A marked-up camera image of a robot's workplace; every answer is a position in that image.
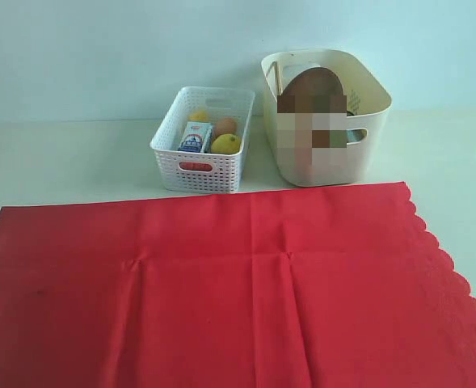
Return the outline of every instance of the red cloth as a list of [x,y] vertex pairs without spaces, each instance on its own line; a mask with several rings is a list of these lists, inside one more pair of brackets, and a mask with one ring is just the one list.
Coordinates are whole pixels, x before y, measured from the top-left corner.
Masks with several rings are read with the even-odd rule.
[[476,387],[404,183],[6,207],[0,387]]

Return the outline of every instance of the table surface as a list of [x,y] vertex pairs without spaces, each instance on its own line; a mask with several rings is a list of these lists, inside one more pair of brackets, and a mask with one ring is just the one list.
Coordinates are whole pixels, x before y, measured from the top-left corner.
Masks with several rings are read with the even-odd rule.
[[[0,124],[0,208],[187,196],[162,187],[159,120]],[[405,181],[417,214],[476,297],[476,109],[393,111],[362,181]],[[295,188],[251,122],[241,191]]]

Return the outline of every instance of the storage bin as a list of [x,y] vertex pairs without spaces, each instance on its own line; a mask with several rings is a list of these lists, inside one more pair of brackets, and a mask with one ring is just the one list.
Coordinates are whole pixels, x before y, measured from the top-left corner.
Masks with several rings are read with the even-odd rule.
[[[231,193],[239,190],[246,152],[250,141],[249,126],[255,93],[249,90],[218,87],[184,87],[150,142],[164,187],[169,190],[199,193]],[[205,109],[216,123],[224,117],[236,120],[236,134],[242,139],[237,154],[202,154],[177,151],[188,117]],[[210,171],[185,170],[184,163],[210,165]]]
[[[369,168],[373,150],[392,105],[392,99],[383,86],[350,53],[333,49],[274,53],[265,57],[261,66],[264,80],[264,127],[283,177],[302,187],[353,183],[360,180]],[[280,118],[277,112],[277,83],[284,83],[283,86],[286,86],[296,75],[294,68],[305,70],[315,66],[333,71],[342,83],[343,93],[347,96],[347,109],[354,114],[343,118],[344,128],[347,130],[347,146],[319,149],[317,160],[323,162],[318,165],[308,165],[304,168],[287,166],[285,162],[281,163],[277,156]],[[308,152],[314,154],[316,151],[312,149]]]

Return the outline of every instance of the cream plastic bin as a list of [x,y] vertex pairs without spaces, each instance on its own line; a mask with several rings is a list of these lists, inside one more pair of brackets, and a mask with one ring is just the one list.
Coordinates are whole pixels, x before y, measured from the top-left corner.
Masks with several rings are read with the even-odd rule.
[[[198,86],[180,90],[150,142],[165,188],[209,194],[237,192],[250,141],[249,125],[254,99],[255,93],[249,90]],[[202,108],[208,112],[212,123],[224,117],[236,120],[236,134],[242,139],[237,154],[177,151],[189,115]],[[183,162],[208,164],[212,170],[184,170],[180,167]]]
[[264,126],[267,138],[277,159],[277,77],[283,87],[293,79],[297,67],[302,70],[321,66],[333,71],[348,99],[348,111],[354,116],[345,118],[349,134],[358,134],[346,148],[328,149],[325,166],[307,167],[304,171],[286,168],[277,161],[283,177],[297,186],[325,186],[354,183],[369,168],[372,153],[385,125],[392,98],[373,75],[354,56],[332,49],[297,50],[274,53],[261,62],[264,79]]

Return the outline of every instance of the white plastic basket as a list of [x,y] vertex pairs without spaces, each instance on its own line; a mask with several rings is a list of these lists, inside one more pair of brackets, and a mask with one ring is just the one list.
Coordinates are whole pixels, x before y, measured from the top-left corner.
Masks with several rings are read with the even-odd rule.
[[355,141],[347,143],[347,148],[325,150],[325,166],[308,166],[303,171],[298,171],[297,168],[287,167],[277,161],[284,178],[297,186],[306,187],[353,183],[359,180],[369,167],[373,149],[392,104],[392,98],[383,86],[354,56],[338,50],[275,53],[265,57],[261,66],[264,75],[263,119],[274,158],[277,156],[277,96],[280,88],[278,80],[281,85],[286,86],[296,75],[296,72],[293,72],[294,66],[301,71],[305,70],[305,67],[326,67],[338,76],[343,93],[348,99],[348,111],[354,114],[345,118],[345,129],[354,135],[360,134]]
[[[230,193],[239,190],[250,141],[249,124],[254,98],[253,91],[218,87],[189,86],[179,91],[150,142],[162,182],[167,189],[200,193]],[[224,117],[236,120],[236,134],[242,139],[237,154],[177,151],[189,115],[199,109],[207,111],[212,123]],[[184,170],[180,167],[183,162],[209,164],[212,170]]]

